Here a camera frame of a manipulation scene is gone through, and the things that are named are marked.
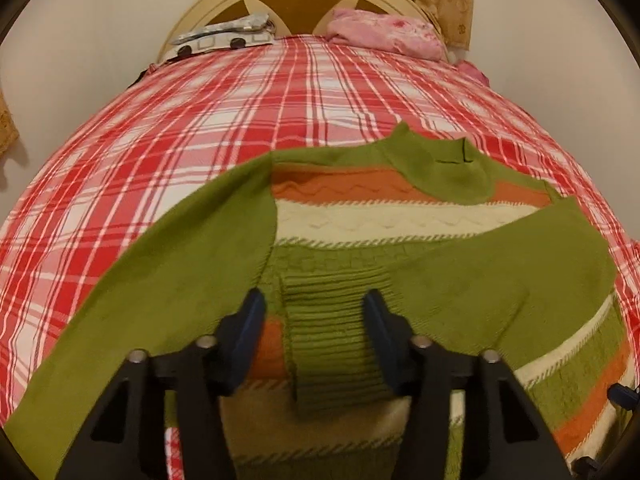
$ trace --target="bed sheet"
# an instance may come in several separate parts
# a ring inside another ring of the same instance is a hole
[[[401,120],[425,136],[468,137],[576,195],[609,241],[640,355],[638,245],[529,114],[448,64],[298,36],[158,68],[44,165],[0,230],[0,423],[100,276],[169,208],[267,150],[371,142]]]

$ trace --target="white wall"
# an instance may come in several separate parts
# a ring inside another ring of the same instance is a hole
[[[27,6],[0,48],[0,81],[23,143],[0,161],[0,218],[44,160],[155,60],[194,1]],[[467,59],[575,155],[640,238],[640,200],[629,192],[640,181],[640,70],[597,0],[476,0]]]

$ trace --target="green collar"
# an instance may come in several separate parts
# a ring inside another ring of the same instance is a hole
[[[439,200],[479,204],[494,194],[490,159],[467,139],[427,139],[402,122],[375,145],[413,186]]]

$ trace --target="orange stripe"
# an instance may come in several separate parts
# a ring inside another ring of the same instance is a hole
[[[580,412],[567,421],[562,428],[554,432],[554,437],[562,454],[568,455],[584,441],[590,431],[596,425],[598,417],[602,413],[607,402],[607,389],[618,382],[625,374],[629,358],[629,344],[626,339],[620,345],[620,350],[609,362],[598,382],[591,390]]]
[[[260,381],[286,380],[288,377],[282,345],[282,321],[277,317],[268,317],[262,327],[262,335],[247,378]]]
[[[279,164],[271,177],[274,198],[311,205],[336,202],[440,203],[441,200],[421,192],[393,168],[332,168]],[[524,203],[536,207],[551,204],[544,191],[511,182],[498,181],[489,202]]]

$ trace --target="green sweater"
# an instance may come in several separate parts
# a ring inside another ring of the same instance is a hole
[[[247,384],[223,403],[241,478],[388,478],[407,403],[391,398],[364,333],[360,301],[375,287],[417,333],[497,348],[569,453],[626,370],[614,277],[574,198],[468,140],[400,124],[357,148],[272,152],[197,190],[123,254],[5,430],[52,480],[128,351],[176,351],[259,286],[264,333]]]

